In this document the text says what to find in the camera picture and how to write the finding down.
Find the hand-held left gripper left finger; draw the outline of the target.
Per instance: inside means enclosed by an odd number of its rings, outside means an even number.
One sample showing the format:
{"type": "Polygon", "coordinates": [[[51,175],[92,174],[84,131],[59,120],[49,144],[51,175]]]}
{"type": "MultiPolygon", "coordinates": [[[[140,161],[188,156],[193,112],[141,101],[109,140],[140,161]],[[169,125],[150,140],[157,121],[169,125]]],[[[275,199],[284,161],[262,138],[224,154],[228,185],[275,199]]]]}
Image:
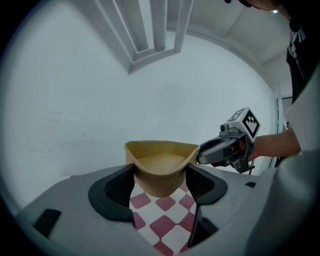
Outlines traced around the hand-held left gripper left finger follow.
{"type": "Polygon", "coordinates": [[[135,228],[135,172],[129,164],[60,181],[16,221],[46,256],[163,256],[135,228]]]}

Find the grey ceiling pipe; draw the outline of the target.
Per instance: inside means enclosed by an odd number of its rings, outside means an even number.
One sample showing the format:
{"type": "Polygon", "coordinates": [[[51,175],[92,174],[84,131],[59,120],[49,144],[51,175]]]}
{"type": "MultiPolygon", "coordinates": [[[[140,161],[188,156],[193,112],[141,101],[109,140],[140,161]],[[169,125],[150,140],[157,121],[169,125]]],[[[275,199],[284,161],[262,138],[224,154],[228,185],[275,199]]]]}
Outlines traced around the grey ceiling pipe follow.
{"type": "Polygon", "coordinates": [[[166,29],[167,29],[167,7],[168,0],[149,0],[153,44],[156,51],[164,51],[166,49],[166,29]]]}

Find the person's right hand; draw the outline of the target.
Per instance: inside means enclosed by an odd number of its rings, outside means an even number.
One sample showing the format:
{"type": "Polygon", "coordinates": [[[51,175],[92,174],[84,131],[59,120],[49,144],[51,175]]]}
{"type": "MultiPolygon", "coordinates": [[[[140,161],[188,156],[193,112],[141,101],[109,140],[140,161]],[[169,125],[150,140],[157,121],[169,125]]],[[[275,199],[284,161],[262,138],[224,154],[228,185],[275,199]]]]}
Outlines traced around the person's right hand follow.
{"type": "Polygon", "coordinates": [[[246,153],[246,140],[244,138],[242,138],[239,141],[232,144],[230,148],[233,153],[236,153],[236,154],[242,156],[246,153]]]}

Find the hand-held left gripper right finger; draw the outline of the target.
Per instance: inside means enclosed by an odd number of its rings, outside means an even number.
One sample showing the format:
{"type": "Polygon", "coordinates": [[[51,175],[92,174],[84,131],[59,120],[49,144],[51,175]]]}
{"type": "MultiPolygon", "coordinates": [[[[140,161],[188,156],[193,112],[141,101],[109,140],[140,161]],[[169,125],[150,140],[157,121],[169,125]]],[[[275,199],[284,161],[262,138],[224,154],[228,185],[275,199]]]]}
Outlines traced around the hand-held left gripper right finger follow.
{"type": "Polygon", "coordinates": [[[269,168],[255,176],[188,164],[186,185],[196,211],[188,250],[182,256],[247,256],[250,235],[276,171],[269,168]]]}

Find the red white checkered table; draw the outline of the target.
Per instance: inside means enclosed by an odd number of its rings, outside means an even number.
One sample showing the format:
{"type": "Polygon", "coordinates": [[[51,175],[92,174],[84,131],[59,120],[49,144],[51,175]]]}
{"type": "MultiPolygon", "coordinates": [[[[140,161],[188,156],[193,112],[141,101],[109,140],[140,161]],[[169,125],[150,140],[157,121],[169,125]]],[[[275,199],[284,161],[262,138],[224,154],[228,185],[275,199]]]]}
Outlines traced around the red white checkered table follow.
{"type": "Polygon", "coordinates": [[[168,197],[154,197],[137,184],[130,195],[137,232],[164,256],[175,256],[188,249],[196,203],[183,183],[168,197]]]}

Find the yellow plastic tray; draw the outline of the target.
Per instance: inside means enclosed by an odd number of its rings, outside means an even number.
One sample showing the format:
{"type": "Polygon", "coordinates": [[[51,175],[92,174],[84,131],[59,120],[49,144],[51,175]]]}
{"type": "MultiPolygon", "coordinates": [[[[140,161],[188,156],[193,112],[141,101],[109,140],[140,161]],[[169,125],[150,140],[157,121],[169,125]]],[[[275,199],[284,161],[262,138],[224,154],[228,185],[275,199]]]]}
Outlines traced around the yellow plastic tray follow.
{"type": "Polygon", "coordinates": [[[195,164],[200,146],[166,141],[129,141],[124,145],[125,163],[136,168],[134,181],[149,195],[165,198],[186,179],[186,166],[195,164]]]}

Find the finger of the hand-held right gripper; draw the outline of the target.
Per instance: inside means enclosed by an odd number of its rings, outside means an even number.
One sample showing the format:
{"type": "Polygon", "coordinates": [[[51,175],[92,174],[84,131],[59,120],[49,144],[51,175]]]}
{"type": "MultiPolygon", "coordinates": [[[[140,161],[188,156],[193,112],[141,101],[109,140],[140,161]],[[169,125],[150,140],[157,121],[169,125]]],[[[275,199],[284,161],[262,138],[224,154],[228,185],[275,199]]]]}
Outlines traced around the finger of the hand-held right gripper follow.
{"type": "Polygon", "coordinates": [[[234,138],[216,137],[200,145],[198,163],[203,165],[225,161],[233,155],[234,138]]]}
{"type": "Polygon", "coordinates": [[[234,165],[229,160],[222,160],[211,164],[213,167],[228,167],[234,168],[234,165]]]}

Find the person's right forearm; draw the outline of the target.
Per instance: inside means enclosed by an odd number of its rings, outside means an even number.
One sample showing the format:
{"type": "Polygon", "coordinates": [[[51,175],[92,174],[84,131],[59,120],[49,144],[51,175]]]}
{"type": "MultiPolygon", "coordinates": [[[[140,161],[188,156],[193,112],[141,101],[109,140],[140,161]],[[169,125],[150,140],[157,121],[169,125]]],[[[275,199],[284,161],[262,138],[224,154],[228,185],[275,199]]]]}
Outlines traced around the person's right forearm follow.
{"type": "Polygon", "coordinates": [[[254,149],[249,161],[258,157],[286,158],[297,155],[301,147],[292,128],[273,134],[258,136],[254,142],[254,149]]]}

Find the person's black printed shirt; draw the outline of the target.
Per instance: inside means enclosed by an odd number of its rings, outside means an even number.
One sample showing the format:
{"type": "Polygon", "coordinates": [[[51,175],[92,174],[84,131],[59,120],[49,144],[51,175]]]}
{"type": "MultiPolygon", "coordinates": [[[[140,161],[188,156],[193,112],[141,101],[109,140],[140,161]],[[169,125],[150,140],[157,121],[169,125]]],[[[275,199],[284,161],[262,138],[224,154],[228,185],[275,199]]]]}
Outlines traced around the person's black printed shirt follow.
{"type": "Polygon", "coordinates": [[[296,20],[291,20],[289,27],[286,61],[291,75],[292,102],[295,102],[312,77],[318,57],[315,53],[316,39],[312,30],[303,28],[296,20]]]}

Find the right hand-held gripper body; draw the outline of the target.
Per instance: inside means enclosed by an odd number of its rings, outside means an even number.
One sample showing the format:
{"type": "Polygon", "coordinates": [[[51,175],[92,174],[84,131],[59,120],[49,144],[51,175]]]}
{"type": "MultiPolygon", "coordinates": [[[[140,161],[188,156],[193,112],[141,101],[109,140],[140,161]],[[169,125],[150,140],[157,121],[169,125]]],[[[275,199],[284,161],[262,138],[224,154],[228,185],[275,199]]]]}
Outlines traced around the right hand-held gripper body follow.
{"type": "Polygon", "coordinates": [[[220,137],[233,138],[235,142],[240,139],[245,139],[246,141],[246,153],[244,155],[233,153],[233,155],[227,159],[240,174],[254,168],[249,164],[249,157],[254,151],[255,139],[260,127],[260,123],[249,107],[237,110],[230,119],[220,125],[220,137]]]}

